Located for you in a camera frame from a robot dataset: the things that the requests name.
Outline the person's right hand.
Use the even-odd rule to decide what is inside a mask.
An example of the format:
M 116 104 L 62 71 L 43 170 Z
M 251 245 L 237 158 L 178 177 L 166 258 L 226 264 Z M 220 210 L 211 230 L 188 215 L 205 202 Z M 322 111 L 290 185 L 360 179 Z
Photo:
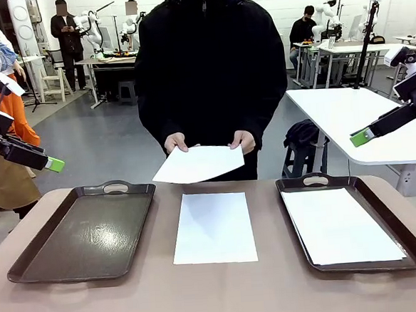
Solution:
M 187 152 L 188 147 L 184 141 L 184 134 L 180 132 L 169 135 L 165 140 L 165 150 L 167 154 L 171 154 L 176 148 L 182 152 Z

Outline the person's left hand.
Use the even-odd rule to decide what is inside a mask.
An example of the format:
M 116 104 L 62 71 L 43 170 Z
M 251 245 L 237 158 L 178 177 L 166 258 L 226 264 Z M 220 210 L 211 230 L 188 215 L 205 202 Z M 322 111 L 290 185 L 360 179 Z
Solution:
M 251 153 L 256 147 L 254 136 L 247 130 L 237 130 L 234 133 L 234 138 L 231 144 L 228 144 L 229 148 L 234 150 L 240 147 L 243 155 Z

